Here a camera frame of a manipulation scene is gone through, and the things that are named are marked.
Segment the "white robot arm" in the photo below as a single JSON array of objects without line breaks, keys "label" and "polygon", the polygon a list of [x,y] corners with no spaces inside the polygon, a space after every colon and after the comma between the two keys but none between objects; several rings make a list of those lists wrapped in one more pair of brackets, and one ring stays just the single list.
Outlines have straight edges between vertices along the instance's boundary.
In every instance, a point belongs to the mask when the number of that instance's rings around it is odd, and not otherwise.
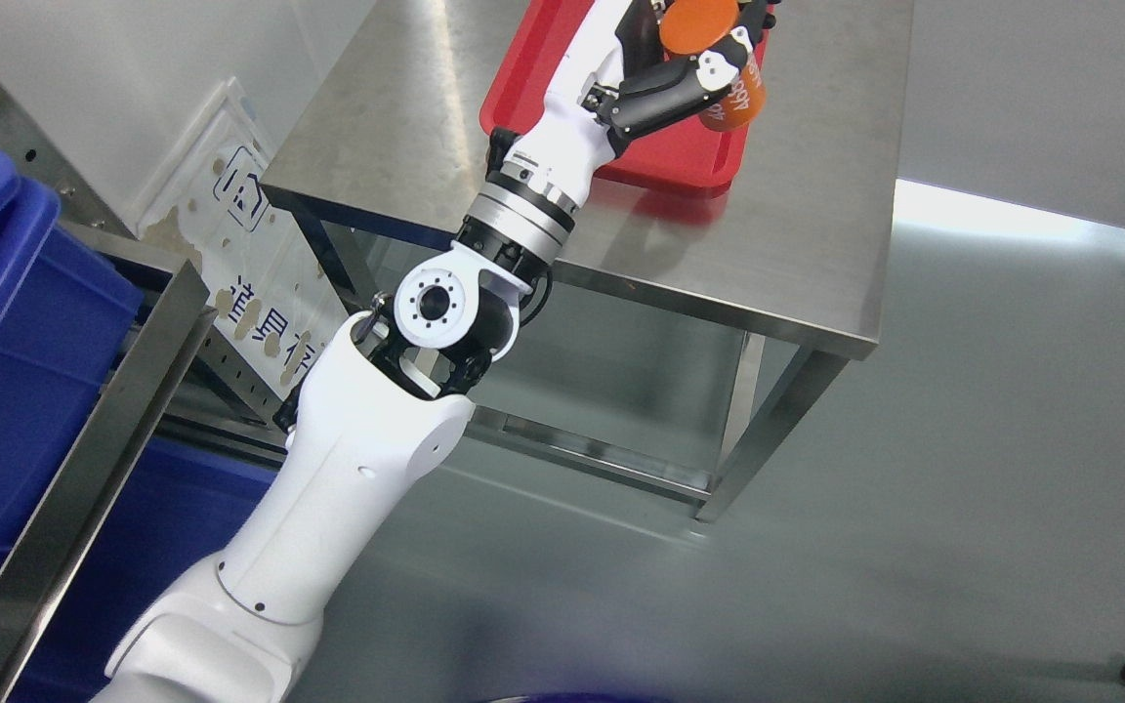
[{"label": "white robot arm", "polygon": [[590,183],[508,160],[454,243],[402,278],[389,319],[349,317],[300,384],[280,472],[218,552],[176,578],[122,637],[98,702],[280,702],[307,668],[328,601],[411,485],[440,466],[475,406],[393,359],[393,343],[472,352],[518,337],[526,274],[495,244],[550,264]]}]

